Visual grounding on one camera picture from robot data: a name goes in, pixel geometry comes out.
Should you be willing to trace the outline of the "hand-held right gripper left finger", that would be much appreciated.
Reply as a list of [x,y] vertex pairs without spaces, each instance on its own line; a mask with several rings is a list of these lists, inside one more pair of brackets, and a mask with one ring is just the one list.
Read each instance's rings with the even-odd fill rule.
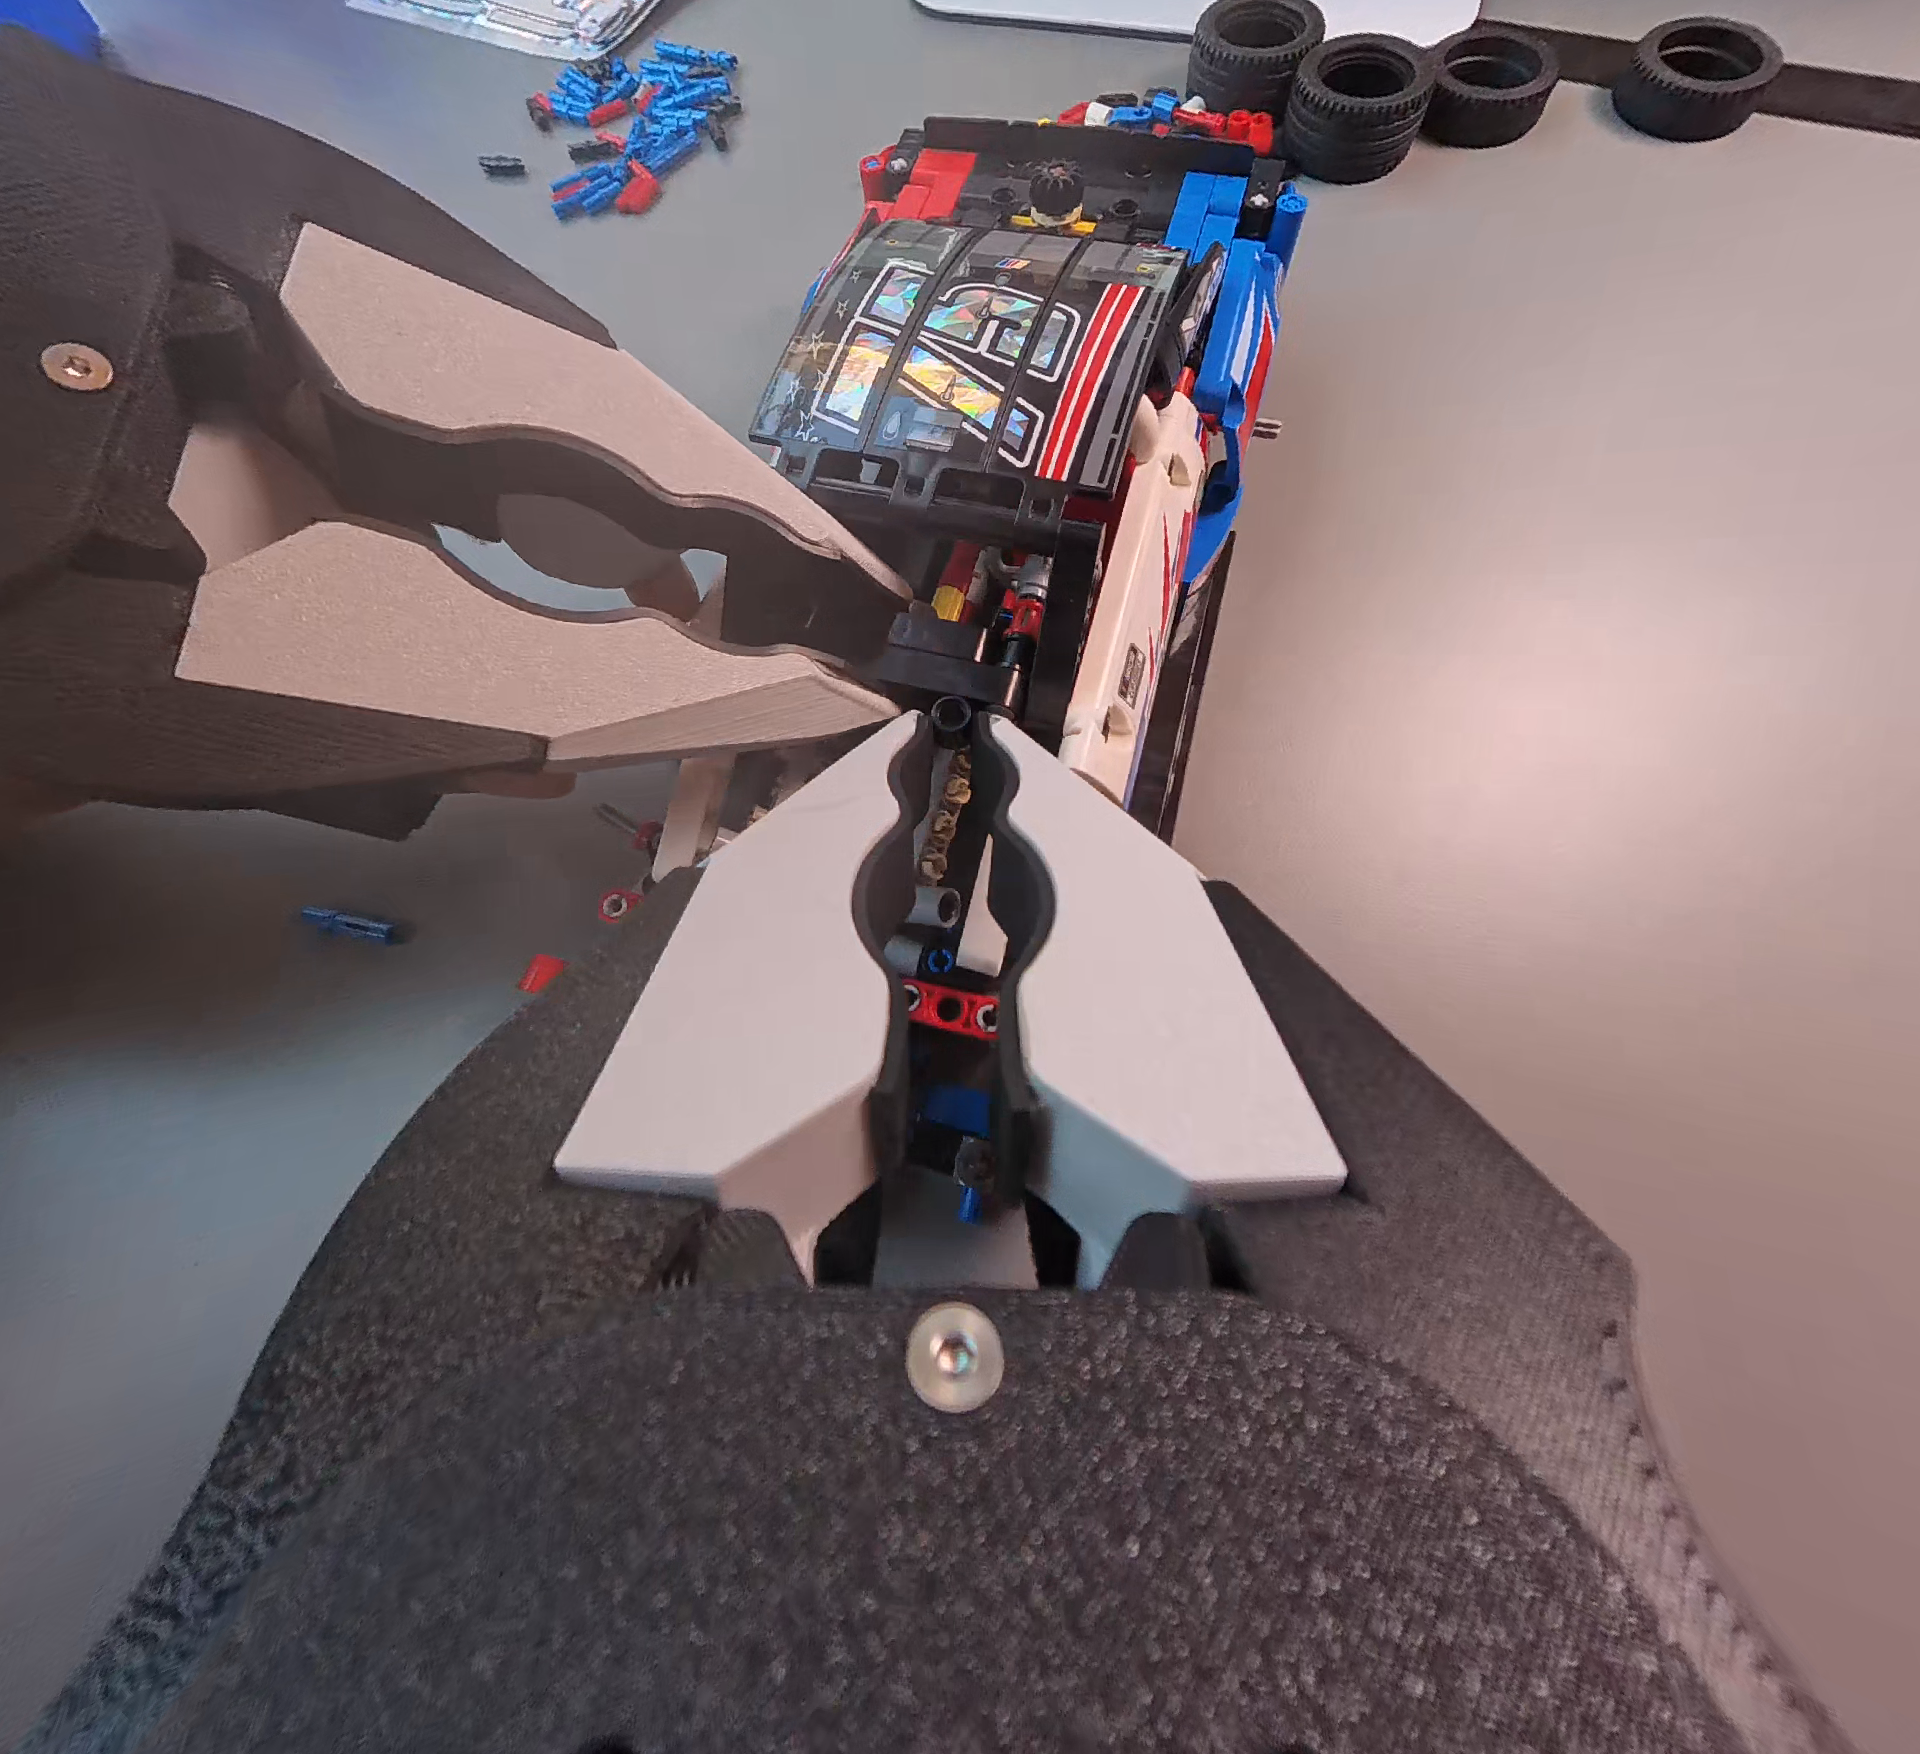
[[558,1181],[775,1215],[813,1275],[818,1233],[879,1179],[885,964],[858,872],[905,817],[905,745],[907,715],[702,858],[556,1153]]

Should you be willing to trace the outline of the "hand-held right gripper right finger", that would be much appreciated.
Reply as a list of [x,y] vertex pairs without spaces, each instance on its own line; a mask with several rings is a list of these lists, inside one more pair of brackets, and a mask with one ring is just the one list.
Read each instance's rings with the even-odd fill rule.
[[1135,1215],[1346,1191],[1346,1146],[1193,858],[1001,715],[975,797],[1022,1181],[1080,1233],[1080,1280],[1111,1275]]

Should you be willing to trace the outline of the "toy brick race car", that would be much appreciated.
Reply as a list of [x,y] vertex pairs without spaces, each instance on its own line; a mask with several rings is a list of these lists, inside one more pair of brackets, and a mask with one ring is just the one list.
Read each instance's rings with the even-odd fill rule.
[[905,817],[858,872],[885,964],[867,1128],[870,1181],[947,1166],[961,1225],[1038,1198],[986,902],[986,715],[1165,841],[1297,231],[1308,195],[1255,141],[905,131],[754,420],[754,446],[918,583],[870,668],[907,745]]

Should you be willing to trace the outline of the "black rubber toy tyre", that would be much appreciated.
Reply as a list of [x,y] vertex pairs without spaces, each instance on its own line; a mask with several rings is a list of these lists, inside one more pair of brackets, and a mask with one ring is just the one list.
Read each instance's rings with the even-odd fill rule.
[[1208,97],[1208,115],[1281,115],[1308,54],[1331,35],[1331,13],[1313,0],[1214,0],[1193,21],[1193,67],[1187,92]]
[[1281,105],[1281,162],[1313,185],[1383,185],[1401,164],[1435,97],[1435,54],[1411,35],[1319,35]]
[[1435,92],[1418,136],[1453,149],[1495,149],[1529,136],[1548,115],[1548,92],[1562,86],[1562,58],[1548,35],[1517,21],[1472,21],[1435,47]]
[[1741,136],[1780,78],[1780,47],[1730,13],[1651,21],[1609,86],[1620,131],[1664,141]]

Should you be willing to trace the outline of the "pile of blue red pins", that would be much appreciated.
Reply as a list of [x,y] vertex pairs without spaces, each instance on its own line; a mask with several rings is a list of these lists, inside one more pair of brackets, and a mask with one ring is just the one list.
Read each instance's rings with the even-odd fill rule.
[[543,216],[573,219],[648,219],[670,172],[699,149],[726,149],[746,115],[726,47],[655,35],[640,58],[593,54],[570,58],[543,92],[520,97],[537,136],[558,136],[558,172]]

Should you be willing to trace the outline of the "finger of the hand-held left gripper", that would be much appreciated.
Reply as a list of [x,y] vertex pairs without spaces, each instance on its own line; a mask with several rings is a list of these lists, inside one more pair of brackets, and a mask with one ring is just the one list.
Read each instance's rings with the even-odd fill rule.
[[775,753],[896,720],[896,697],[670,617],[537,617],[421,538],[303,523],[194,575],[183,682],[537,733],[556,764]]
[[558,490],[655,549],[712,549],[829,617],[896,617],[907,583],[807,489],[726,442],[629,347],[303,231],[278,316],[332,420],[388,436],[377,489],[418,498]]

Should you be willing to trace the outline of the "grey desk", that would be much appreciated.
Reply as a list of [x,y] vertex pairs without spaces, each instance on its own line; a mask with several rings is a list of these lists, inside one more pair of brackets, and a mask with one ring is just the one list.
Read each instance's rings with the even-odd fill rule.
[[[1162,35],[677,0],[726,162],[556,231],[530,58],[345,0],[88,0],[183,92],[421,187],[746,436],[858,149],[1165,86]],[[1862,1744],[1911,1744],[1911,136],[1511,149],[1319,187],[1281,294],[1174,854],[1640,1268],[1711,1563]],[[418,841],[68,814],[5,858],[5,1742],[170,1543],[345,1181],[581,949],[620,841],[456,797]],[[295,909],[401,917],[401,949]]]

